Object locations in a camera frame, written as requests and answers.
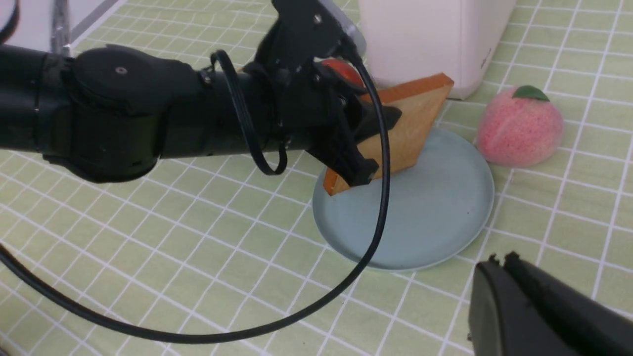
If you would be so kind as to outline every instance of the black cable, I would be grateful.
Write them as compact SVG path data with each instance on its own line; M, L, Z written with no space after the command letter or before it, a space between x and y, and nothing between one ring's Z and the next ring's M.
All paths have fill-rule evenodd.
M11 12L11 17L9 17L9 21L6 25L0 29L0 45L4 44L15 32L15 29L18 26L18 21L20 20L20 2L18 0L15 1L15 5L13 7L13 12Z
M46 284L37 276L33 275L2 244L0 244L0 262L7 266L7 268L16 276L18 276L24 283L35 289L41 295L45 296L48 300L51 300L53 303L89 322L129 336L135 336L138 338L159 341L163 343L212 344L254 338L290 326L320 310L331 301L333 301L337 296L339 296L345 289L350 287L371 261L374 253L378 249L380 240L382 239L382 233L387 219L387 207L389 206L389 191L391 185L391 154L389 149L387 123L384 119L382 103L380 102L378 92L372 82L371 76L363 65L362 59L353 47L349 48L349 52L351 53L350 62L354 67L357 68L358 72L361 75L361 78L363 79L363 82L365 83L365 87L367 88L367 91L369 92L369 95L373 101L373 106L376 109L376 114L379 121L380 142L382 147L382 193L380 197L380 210L378 214L378 220L376 222L376 229L373 235L372 242L367 249L367 252L358 262L356 267L349 273L349 275L345 279L343 279L343 281L338 286L336 286L326 295L321 297L321 299L283 319L279 319L277 321L262 326L253 327L251 329L207 335L175 334L133 326L98 314L91 309L84 307L83 305L75 302L74 300L55 290L53 287ZM240 104L243 103L243 101L240 102L240 98L238 97L237 99L234 98L234 103Z
M220 68L222 68L222 71L227 79L229 94L231 95L233 107L235 108L235 113L237 114L237 120L240 123L242 135L244 135L246 146L248 146L248 150L251 152L251 157L253 157L255 165L257 165L257 168L266 175L280 175L281 173L284 173L286 166L288 166L288 155L285 152L285 142L281 142L279 144L279 164L277 165L277 169L273 170L270 168L268 162L266 162L264 153L257 141L257 135L255 134L253 121L251 120L251 114L248 111L248 105L246 104L246 99L244 99L244 93L242 92L242 88L239 86L237 72L233 67L233 63L231 62L229 55L221 49L211 55L212 80L215 76L216 61L220 63Z

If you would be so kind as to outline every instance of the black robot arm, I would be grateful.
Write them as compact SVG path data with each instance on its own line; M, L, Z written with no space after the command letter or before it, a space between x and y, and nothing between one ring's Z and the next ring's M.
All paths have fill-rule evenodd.
M279 18L239 72L223 51L195 70L116 45L76 58L0 46L0 149L40 153L96 183L138 179L160 159L238 153L280 174L287 150L305 150L350 186L368 184L379 166L356 145L379 133L375 110L364 88L317 61L364 42L329 4L274 1ZM400 114L384 108L389 129Z

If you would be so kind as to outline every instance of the pink peach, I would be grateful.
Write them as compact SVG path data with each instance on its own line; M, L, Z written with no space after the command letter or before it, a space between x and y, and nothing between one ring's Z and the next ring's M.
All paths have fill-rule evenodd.
M477 131L477 149L496 165L533 166L554 154L564 126L560 111L542 91L532 86L513 87L486 106Z

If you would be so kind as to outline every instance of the white appliance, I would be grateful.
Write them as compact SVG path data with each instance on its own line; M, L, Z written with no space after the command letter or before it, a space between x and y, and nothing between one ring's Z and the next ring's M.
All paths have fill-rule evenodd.
M390 87L443 72L449 98L483 81L517 0L358 0L367 65Z

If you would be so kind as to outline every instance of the screw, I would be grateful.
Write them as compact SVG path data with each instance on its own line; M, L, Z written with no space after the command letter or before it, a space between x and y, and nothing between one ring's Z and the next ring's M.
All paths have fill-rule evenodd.
M209 77L209 74L205 71L201 71L200 72L200 77L202 77L202 81L205 84L211 84L211 77Z

